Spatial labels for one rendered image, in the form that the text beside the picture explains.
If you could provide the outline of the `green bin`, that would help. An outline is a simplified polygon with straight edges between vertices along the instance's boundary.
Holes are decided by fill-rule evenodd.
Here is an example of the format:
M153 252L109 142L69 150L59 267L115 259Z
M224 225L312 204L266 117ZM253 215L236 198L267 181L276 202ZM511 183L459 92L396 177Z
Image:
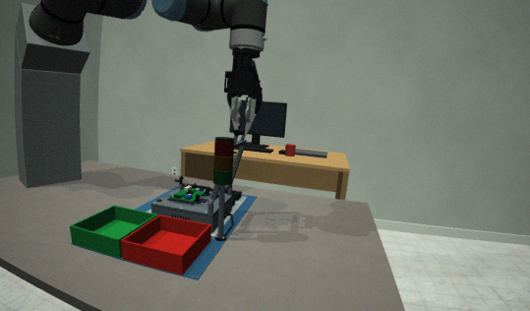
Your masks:
M155 217L158 215L112 206L70 225L72 243L121 259L121 240Z

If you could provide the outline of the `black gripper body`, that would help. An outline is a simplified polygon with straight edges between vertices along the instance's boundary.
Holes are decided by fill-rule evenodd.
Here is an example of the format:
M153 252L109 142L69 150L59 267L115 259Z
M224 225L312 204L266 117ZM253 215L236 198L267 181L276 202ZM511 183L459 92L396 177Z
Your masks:
M225 71L224 92L237 94L238 97L241 97L243 94L252 98L258 91L260 87L259 83L261 82L258 79L259 75L255 74L252 69L253 58L259 58L260 52L257 49L249 47L242 49L234 47L234 53L232 51L232 55L232 71Z

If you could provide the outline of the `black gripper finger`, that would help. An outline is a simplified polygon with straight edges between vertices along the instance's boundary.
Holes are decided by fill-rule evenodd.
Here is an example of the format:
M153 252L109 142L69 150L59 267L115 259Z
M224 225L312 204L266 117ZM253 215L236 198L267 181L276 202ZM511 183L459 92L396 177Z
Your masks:
M233 103L233 99L234 99L234 103ZM227 101L228 101L228 104L229 104L229 107L230 107L230 117L232 118L232 122L233 122L233 126L234 126L234 129L237 130L237 129L240 129L240 124L239 124L239 120L240 120L240 114L239 114L239 110L240 110L240 107L242 106L242 101L238 98L237 94L230 94L230 93L227 93Z
M244 136L246 136L255 120L255 117L261 107L262 101L263 101L263 94L262 89L259 88L258 91L255 93L255 96L252 96L252 98L248 98L247 101L247 109L245 113L245 118L247 120L247 124L244 129Z

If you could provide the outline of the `green circuit board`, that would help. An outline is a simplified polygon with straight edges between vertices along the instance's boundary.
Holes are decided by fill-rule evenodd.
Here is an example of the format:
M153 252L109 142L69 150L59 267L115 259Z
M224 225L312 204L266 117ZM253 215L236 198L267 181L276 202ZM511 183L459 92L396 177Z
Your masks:
M203 188L194 189L194 188L192 188L192 186L187 186L183 190L181 190L180 192L174 194L174 197L171 196L169 198L177 199L177 200L183 200L183 201L189 201L189 202L194 202L196 200L196 195L197 194L199 194L201 196L205 192L206 191L203 190Z

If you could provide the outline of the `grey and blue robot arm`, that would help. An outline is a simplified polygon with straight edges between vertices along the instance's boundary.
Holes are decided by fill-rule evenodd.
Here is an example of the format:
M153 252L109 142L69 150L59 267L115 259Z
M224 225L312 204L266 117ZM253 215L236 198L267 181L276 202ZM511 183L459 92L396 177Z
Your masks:
M155 13L198 31L230 29L229 48L264 51L267 0L151 0ZM41 0L31 11L29 25L44 40L74 45L84 34L86 13L132 20L147 0Z

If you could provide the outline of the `red open-top bin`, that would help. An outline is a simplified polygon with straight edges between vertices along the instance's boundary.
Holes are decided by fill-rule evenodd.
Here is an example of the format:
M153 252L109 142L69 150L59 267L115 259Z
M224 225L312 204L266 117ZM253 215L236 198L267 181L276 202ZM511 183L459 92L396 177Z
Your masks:
M122 257L183 276L210 241L211 224L159 215L121 240Z

